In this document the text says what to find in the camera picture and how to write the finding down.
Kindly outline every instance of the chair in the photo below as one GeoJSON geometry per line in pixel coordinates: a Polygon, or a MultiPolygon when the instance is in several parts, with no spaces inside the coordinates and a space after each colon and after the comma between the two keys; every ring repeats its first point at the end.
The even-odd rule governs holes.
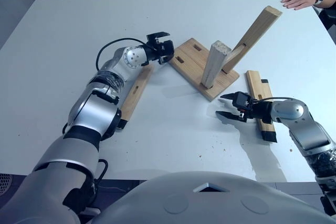
{"type": "Polygon", "coordinates": [[[332,25],[336,25],[336,3],[333,6],[323,9],[319,15],[324,27],[329,30],[332,25]]]}

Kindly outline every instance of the wooden base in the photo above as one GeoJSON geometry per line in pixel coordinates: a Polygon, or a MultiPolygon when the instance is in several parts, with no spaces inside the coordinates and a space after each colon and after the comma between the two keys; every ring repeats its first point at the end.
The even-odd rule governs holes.
{"type": "MultiPolygon", "coordinates": [[[[250,89],[251,95],[257,99],[261,100],[264,98],[272,97],[271,89],[268,84],[268,80],[260,78],[258,71],[248,70],[246,72],[246,79],[250,89]]],[[[277,142],[275,128],[273,124],[263,123],[260,119],[257,119],[259,129],[262,134],[262,139],[267,142],[277,142]]]]}
{"type": "Polygon", "coordinates": [[[235,70],[231,70],[228,74],[220,71],[212,88],[207,89],[201,84],[201,80],[208,55],[209,50],[191,38],[175,49],[170,64],[208,100],[212,101],[237,80],[239,74],[235,70]]]}

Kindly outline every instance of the floor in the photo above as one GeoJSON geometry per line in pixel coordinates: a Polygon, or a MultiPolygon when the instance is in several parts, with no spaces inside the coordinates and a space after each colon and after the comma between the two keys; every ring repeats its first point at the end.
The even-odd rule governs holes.
{"type": "MultiPolygon", "coordinates": [[[[13,182],[9,190],[0,196],[0,208],[2,208],[16,192],[25,176],[14,175],[13,182]]],[[[127,192],[138,186],[143,181],[141,180],[102,180],[99,188],[97,198],[92,207],[99,208],[101,211],[106,209],[109,205],[116,202],[127,192]]],[[[292,195],[311,206],[324,212],[320,201],[322,196],[321,189],[315,182],[306,183],[265,183],[266,185],[283,191],[286,194],[292,195]]]]}

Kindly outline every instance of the wooden stand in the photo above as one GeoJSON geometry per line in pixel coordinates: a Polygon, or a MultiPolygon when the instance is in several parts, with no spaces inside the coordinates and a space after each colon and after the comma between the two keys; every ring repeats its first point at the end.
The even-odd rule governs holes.
{"type": "MultiPolygon", "coordinates": [[[[268,80],[261,79],[258,71],[248,70],[246,72],[246,79],[249,85],[250,93],[255,99],[261,100],[272,97],[268,80]]],[[[276,132],[273,124],[263,123],[260,119],[257,119],[257,122],[262,134],[262,139],[268,142],[277,143],[276,132]]]]}
{"type": "Polygon", "coordinates": [[[281,14],[282,12],[277,9],[267,6],[234,50],[216,41],[209,51],[191,38],[175,49],[170,63],[199,92],[212,101],[238,79],[239,74],[233,70],[234,66],[281,14]]]}

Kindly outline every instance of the white table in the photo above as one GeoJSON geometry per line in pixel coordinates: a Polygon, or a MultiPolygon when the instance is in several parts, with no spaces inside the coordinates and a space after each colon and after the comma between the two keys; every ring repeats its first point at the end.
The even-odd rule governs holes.
{"type": "MultiPolygon", "coordinates": [[[[0,51],[1,173],[30,173],[60,135],[95,73],[98,50],[108,41],[145,40],[146,34],[166,31],[175,46],[194,37],[208,48],[217,39],[234,47],[268,4],[284,13],[236,66],[241,77],[225,93],[247,91],[244,73],[258,70],[273,95],[303,100],[336,139],[336,48],[312,9],[283,9],[278,0],[235,0],[235,8],[227,8],[231,0],[153,1],[164,5],[157,8],[148,0],[34,2],[0,51]]],[[[106,49],[101,63],[124,45],[137,44],[106,49]]],[[[212,170],[262,182],[314,181],[283,125],[276,124],[278,143],[268,144],[254,121],[222,124],[215,111],[229,109],[217,99],[209,103],[170,65],[158,68],[124,131],[101,143],[100,156],[110,163],[105,178],[212,170]]]]}

